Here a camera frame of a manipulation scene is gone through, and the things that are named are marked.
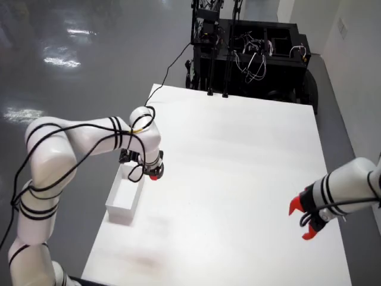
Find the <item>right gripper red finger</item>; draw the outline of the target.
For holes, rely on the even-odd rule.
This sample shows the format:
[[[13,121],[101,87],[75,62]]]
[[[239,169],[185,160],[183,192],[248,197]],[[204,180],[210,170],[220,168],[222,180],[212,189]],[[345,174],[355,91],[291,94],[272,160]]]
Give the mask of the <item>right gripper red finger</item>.
[[[312,238],[314,238],[315,236],[317,235],[317,231],[311,226],[309,225],[308,226],[308,232],[304,233],[302,235],[302,238],[304,240],[311,240]]]
[[[295,210],[302,212],[302,204],[299,195],[291,200],[289,204],[289,215],[291,215]]]

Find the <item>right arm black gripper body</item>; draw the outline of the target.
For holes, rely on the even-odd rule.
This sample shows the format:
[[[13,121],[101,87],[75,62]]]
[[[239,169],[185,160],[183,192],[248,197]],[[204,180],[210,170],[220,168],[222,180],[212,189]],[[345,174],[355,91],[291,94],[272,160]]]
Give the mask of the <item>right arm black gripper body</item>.
[[[307,186],[303,192],[299,194],[299,200],[302,206],[302,218],[299,221],[300,227],[308,225],[308,232],[304,235],[317,235],[321,231],[326,222],[320,217],[317,205],[313,197],[313,184]]]

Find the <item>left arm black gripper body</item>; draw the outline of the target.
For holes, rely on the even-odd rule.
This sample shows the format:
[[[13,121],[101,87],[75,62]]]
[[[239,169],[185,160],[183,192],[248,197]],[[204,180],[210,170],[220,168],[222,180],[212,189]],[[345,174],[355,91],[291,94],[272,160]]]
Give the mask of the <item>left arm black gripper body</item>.
[[[159,165],[157,166],[147,166],[145,168],[145,175],[146,176],[150,176],[150,175],[155,175],[155,176],[159,176],[160,178],[163,176],[164,174],[164,164],[163,163],[160,163]]]

